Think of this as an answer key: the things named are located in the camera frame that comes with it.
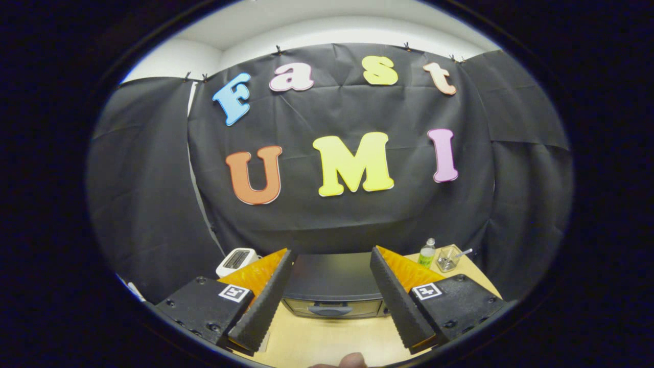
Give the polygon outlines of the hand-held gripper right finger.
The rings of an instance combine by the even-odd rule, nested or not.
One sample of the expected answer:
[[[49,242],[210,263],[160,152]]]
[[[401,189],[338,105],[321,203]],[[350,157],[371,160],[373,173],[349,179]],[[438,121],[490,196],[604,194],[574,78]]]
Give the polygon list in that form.
[[[376,245],[370,268],[404,347],[441,346],[486,324],[506,302],[465,274],[445,278]]]

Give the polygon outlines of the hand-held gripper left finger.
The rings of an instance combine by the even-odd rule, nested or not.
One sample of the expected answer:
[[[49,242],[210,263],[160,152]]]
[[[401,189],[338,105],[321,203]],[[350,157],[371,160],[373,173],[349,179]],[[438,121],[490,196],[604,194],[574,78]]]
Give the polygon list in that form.
[[[268,332],[296,253],[281,249],[218,280],[196,277],[156,305],[190,333],[253,356]]]

